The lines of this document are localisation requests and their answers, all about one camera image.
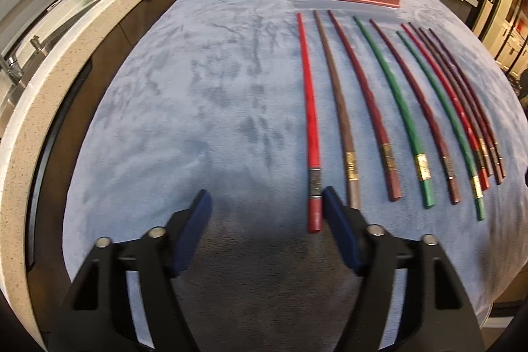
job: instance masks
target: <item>blue fleece cloth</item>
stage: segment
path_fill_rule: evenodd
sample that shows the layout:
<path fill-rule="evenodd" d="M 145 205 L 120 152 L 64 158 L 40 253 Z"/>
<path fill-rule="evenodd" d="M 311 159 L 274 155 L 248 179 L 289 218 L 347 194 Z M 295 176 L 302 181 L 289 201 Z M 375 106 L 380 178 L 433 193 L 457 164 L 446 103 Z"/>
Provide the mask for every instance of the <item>blue fleece cloth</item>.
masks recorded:
<path fill-rule="evenodd" d="M 363 214 L 392 234 L 436 235 L 477 312 L 502 293 L 528 255 L 528 123 L 504 74 L 479 40 L 438 0 L 400 9 L 330 0 L 177 0 L 130 53 L 86 134 L 68 193 L 63 248 L 74 277 L 93 241 L 131 240 L 164 225 L 207 189 L 213 215 L 190 269 L 175 282 L 202 351 L 330 351 L 361 279 L 341 262 L 327 227 L 306 232 L 303 74 L 296 12 L 307 31 L 319 121 L 323 183 L 345 198 L 331 82 L 311 12 L 321 9 L 344 89 L 361 175 Z M 389 133 L 403 198 L 390 203 L 372 123 L 355 73 L 325 10 L 332 8 L 363 64 Z M 413 155 L 382 70 L 353 15 L 375 18 L 408 63 L 451 151 L 462 202 L 449 201 L 421 108 L 382 47 L 429 159 L 437 204 L 422 206 Z M 400 23 L 434 27 L 458 58 L 502 144 L 508 176 L 485 192 L 477 222 L 466 166 L 426 76 L 395 34 Z M 130 277 L 139 338 L 149 342 Z M 384 344 L 394 338 L 398 276 Z"/>

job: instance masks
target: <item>kitchen countertop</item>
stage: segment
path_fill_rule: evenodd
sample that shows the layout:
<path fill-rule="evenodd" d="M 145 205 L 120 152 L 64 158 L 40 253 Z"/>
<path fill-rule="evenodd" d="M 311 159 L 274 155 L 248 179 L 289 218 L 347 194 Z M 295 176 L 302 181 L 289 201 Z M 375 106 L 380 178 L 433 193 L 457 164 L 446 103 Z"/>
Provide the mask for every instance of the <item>kitchen countertop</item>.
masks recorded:
<path fill-rule="evenodd" d="M 48 128 L 78 72 L 106 35 L 139 2 L 101 0 L 62 37 L 27 85 L 0 143 L 0 287 L 26 330 L 41 345 L 24 256 L 27 199 L 34 169 Z M 28 37 L 38 35 L 45 39 L 83 4 L 84 0 L 63 0 Z M 28 37 L 17 52 L 20 64 L 33 51 Z"/>

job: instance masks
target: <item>metal screw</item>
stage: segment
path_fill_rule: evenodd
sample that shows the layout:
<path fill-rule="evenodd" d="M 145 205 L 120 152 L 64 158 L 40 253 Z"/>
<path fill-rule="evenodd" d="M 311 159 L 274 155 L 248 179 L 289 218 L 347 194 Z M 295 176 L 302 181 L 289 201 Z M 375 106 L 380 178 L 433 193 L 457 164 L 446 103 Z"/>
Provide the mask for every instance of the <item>metal screw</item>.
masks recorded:
<path fill-rule="evenodd" d="M 385 234 L 385 229 L 378 224 L 371 224 L 366 230 L 373 236 L 383 236 Z"/>
<path fill-rule="evenodd" d="M 161 238 L 165 234 L 165 229 L 163 227 L 154 227 L 151 228 L 148 232 L 150 237 L 156 239 Z"/>
<path fill-rule="evenodd" d="M 438 241 L 432 234 L 426 234 L 423 236 L 422 240 L 428 245 L 438 245 Z"/>
<path fill-rule="evenodd" d="M 112 239 L 110 239 L 110 238 L 98 238 L 96 240 L 96 247 L 97 248 L 106 248 L 110 243 L 112 243 Z"/>

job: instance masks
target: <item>green chopstick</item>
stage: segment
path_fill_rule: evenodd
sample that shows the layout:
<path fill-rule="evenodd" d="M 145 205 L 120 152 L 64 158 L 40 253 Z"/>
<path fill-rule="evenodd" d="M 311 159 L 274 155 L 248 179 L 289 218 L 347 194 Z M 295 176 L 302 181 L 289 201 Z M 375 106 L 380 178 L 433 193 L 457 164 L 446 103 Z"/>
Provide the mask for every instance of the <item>green chopstick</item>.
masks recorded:
<path fill-rule="evenodd" d="M 436 77 L 431 72 L 431 70 L 425 65 L 425 63 L 422 61 L 422 59 L 420 58 L 416 50 L 412 47 L 411 43 L 406 39 L 405 36 L 403 36 L 403 34 L 400 31 L 397 30 L 396 33 L 400 37 L 400 39 L 403 41 L 405 46 L 408 48 L 408 50 L 411 52 L 411 54 L 414 56 L 414 58 L 420 65 L 422 71 L 426 74 L 427 79 L 431 83 L 432 88 L 435 90 L 436 96 L 438 97 L 438 99 L 440 99 L 440 103 L 444 107 L 444 110 L 451 123 L 451 127 L 453 128 L 453 131 L 455 132 L 455 136 L 458 140 L 458 144 L 460 145 L 460 149 L 462 150 L 462 154 L 464 155 L 467 172 L 471 179 L 471 184 L 473 188 L 473 197 L 475 199 L 475 207 L 477 209 L 477 219 L 479 221 L 482 221 L 485 218 L 486 211 L 484 209 L 484 199 L 482 198 L 482 189 L 480 187 L 480 181 L 478 179 L 479 175 L 477 174 L 477 168 L 473 160 L 473 156 L 472 156 L 473 153 L 465 138 L 464 131 L 462 130 L 461 125 L 457 121 L 457 115 L 455 113 L 455 110 L 453 109 L 450 101 L 447 99 L 446 95 L 443 93 L 442 89 L 440 88 L 438 81 L 436 81 Z"/>
<path fill-rule="evenodd" d="M 407 106 L 405 99 L 401 94 L 401 90 L 398 85 L 398 82 L 396 81 L 396 78 L 392 73 L 390 66 L 385 61 L 376 42 L 374 42 L 374 39 L 372 39 L 372 36 L 369 34 L 369 32 L 367 31 L 365 26 L 363 26 L 360 20 L 357 17 L 354 17 L 354 20 L 359 26 L 361 33 L 369 42 L 369 45 L 372 48 L 374 55 L 378 59 L 378 62 L 381 68 L 383 69 L 387 81 L 389 82 L 389 87 L 391 88 L 392 95 L 394 96 L 396 104 L 398 105 L 398 109 L 400 110 L 400 114 L 403 118 L 403 124 L 405 125 L 405 130 L 409 138 L 409 143 L 411 144 L 411 150 L 413 152 L 414 160 L 416 163 L 418 181 L 420 183 L 420 189 L 422 192 L 423 206 L 426 208 L 431 208 L 435 206 L 435 193 L 432 187 L 431 173 L 429 171 L 429 165 L 427 163 L 427 155 L 420 140 L 418 131 L 416 130 L 416 126 L 414 125 L 413 116 L 411 115 L 409 107 Z"/>

